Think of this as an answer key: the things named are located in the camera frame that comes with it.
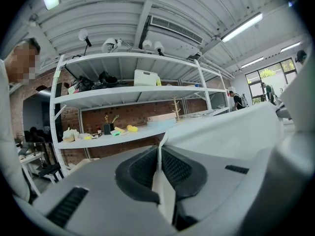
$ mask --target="pen holder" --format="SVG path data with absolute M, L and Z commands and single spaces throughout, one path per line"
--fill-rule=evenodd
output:
M 111 135 L 110 131 L 113 131 L 114 129 L 113 123 L 103 124 L 104 135 Z

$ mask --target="white corrugated ceiling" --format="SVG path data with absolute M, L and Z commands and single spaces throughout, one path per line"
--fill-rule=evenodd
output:
M 257 12 L 264 15 L 257 26 L 225 44 L 214 44 L 216 38 Z M 59 55 L 83 54 L 85 43 L 78 39 L 78 32 L 83 28 L 88 30 L 93 45 L 87 49 L 87 54 L 100 53 L 109 37 L 121 38 L 133 46 L 141 37 L 148 16 L 152 15 L 202 37 L 203 43 L 197 45 L 198 49 L 230 72 L 235 69 L 235 60 L 241 63 L 249 54 L 254 56 L 263 51 L 262 47 L 268 49 L 271 40 L 285 42 L 305 33 L 285 0 L 61 0 L 61 4 L 50 11 L 46 10 L 43 0 L 29 0 L 8 30 L 0 55 L 3 59 L 21 39 L 35 36 L 42 47 L 42 65 L 54 60 L 53 67 Z M 33 31 L 29 24 L 31 16 L 39 25 Z

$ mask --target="desk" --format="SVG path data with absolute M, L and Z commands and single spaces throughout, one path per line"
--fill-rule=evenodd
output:
M 28 155 L 25 159 L 21 159 L 20 160 L 20 163 L 21 163 L 21 166 L 22 166 L 22 169 L 26 175 L 26 178 L 28 179 L 28 181 L 30 182 L 30 185 L 31 187 L 34 189 L 35 193 L 37 194 L 37 196 L 40 196 L 40 192 L 38 190 L 38 188 L 36 187 L 32 177 L 31 177 L 31 173 L 30 171 L 28 170 L 28 166 L 27 164 L 36 160 L 36 159 L 39 159 L 41 157 L 41 152 L 40 153 L 37 153 L 36 155 Z

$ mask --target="shelving unit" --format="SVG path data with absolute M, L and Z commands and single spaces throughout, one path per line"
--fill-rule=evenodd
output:
M 92 81 L 97 81 L 98 76 L 107 71 L 118 80 L 132 80 L 135 69 L 157 73 L 161 80 L 167 82 L 198 83 L 202 87 L 184 87 L 184 86 L 141 86 L 141 87 L 121 87 L 105 88 L 79 92 L 55 98 L 56 86 L 60 70 L 65 68 L 75 78 L 83 75 Z M 229 111 L 229 102 L 224 89 L 207 88 L 206 81 L 219 76 L 222 84 L 224 82 L 219 72 L 208 68 L 200 67 L 198 61 L 194 63 L 173 59 L 163 56 L 142 54 L 142 53 L 106 53 L 95 54 L 80 57 L 78 59 L 64 60 L 61 56 L 53 79 L 51 98 L 50 98 L 50 125 L 53 138 L 53 144 L 57 159 L 62 168 L 63 174 L 67 175 L 60 149 L 73 148 L 92 148 L 111 144 L 129 142 L 157 134 L 164 133 L 169 127 L 152 128 L 140 127 L 134 134 L 125 136 L 102 136 L 93 140 L 58 143 L 56 135 L 55 119 L 61 114 L 66 106 L 79 108 L 81 111 L 107 108 L 114 106 L 124 106 L 133 104 L 144 104 L 150 102 L 159 102 L 182 98 L 202 98 L 207 103 L 207 109 L 211 110 L 209 95 L 217 92 L 223 92 L 225 96 L 226 108 L 218 109 L 213 112 L 213 116 L 224 111 Z M 55 115 L 55 104 L 62 103 L 65 106 Z M 80 115 L 80 126 L 82 126 L 82 116 Z

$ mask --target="black bag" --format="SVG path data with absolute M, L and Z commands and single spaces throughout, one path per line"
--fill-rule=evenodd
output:
M 89 80 L 88 78 L 80 75 L 78 79 L 76 79 L 72 84 L 69 86 L 68 83 L 63 84 L 67 89 L 69 87 L 74 87 L 74 89 L 78 89 L 79 92 L 89 91 L 94 86 L 94 82 Z
M 98 79 L 99 81 L 94 84 L 92 90 L 125 87 L 127 84 L 126 81 L 118 81 L 116 77 L 106 71 L 102 72 Z
M 108 72 L 104 71 L 102 72 L 99 77 L 98 77 L 98 80 L 101 82 L 101 83 L 117 83 L 117 78 L 114 77 L 114 76 L 111 76 Z

